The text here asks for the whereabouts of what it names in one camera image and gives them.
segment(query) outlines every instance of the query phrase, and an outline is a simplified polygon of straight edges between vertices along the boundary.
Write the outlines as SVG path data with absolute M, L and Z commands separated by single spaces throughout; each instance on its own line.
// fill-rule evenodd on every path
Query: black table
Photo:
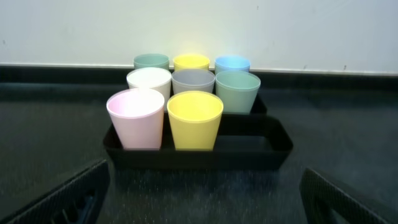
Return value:
M 0 84 L 0 197 L 96 158 L 125 85 Z M 115 170 L 98 223 L 306 223 L 299 181 L 323 170 L 398 211 L 398 93 L 261 90 L 294 150 L 279 171 Z

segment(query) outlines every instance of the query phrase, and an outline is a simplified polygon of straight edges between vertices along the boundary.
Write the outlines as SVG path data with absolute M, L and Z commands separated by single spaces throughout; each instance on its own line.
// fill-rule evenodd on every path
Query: light green cup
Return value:
M 224 112 L 249 114 L 259 91 L 259 77 L 244 71 L 224 71 L 216 75 L 216 94 Z
M 162 54 L 143 54 L 134 58 L 134 69 L 155 67 L 169 69 L 169 57 Z

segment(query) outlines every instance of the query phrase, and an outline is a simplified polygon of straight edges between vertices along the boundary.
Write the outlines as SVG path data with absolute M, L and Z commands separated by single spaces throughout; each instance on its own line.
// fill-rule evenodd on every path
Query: black plastic tray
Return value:
M 176 151 L 167 113 L 159 151 L 123 150 L 113 125 L 103 143 L 116 167 L 132 169 L 275 170 L 293 148 L 281 123 L 265 114 L 223 114 L 213 151 Z

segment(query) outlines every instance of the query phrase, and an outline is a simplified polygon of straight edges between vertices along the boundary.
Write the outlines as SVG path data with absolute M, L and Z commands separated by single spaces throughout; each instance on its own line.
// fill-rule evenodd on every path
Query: plastic cup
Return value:
M 167 103 L 176 150 L 212 151 L 220 126 L 223 102 L 204 91 L 185 91 Z
M 183 91 L 205 91 L 213 92 L 216 77 L 210 71 L 202 69 L 183 69 L 172 74 L 174 94 Z
M 162 68 L 140 68 L 127 75 L 129 88 L 151 88 L 164 97 L 165 104 L 170 98 L 172 74 Z
M 160 149 L 164 97 L 158 91 L 135 88 L 111 96 L 106 109 L 124 149 Z
M 198 68 L 209 70 L 210 59 L 200 54 L 186 54 L 174 58 L 174 70 Z
M 169 69 L 169 57 L 162 54 L 143 54 L 134 58 L 134 69 L 155 67 Z
M 248 72 L 225 71 L 216 75 L 216 94 L 225 113 L 248 114 L 260 88 L 260 79 Z
M 249 72 L 250 61 L 244 57 L 227 55 L 218 57 L 215 62 L 215 73 L 223 71 L 244 71 Z

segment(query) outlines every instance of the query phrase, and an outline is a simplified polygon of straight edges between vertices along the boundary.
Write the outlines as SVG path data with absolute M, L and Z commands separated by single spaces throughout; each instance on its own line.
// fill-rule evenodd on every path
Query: wall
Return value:
M 239 54 L 255 70 L 398 72 L 396 0 L 0 0 L 0 64 Z

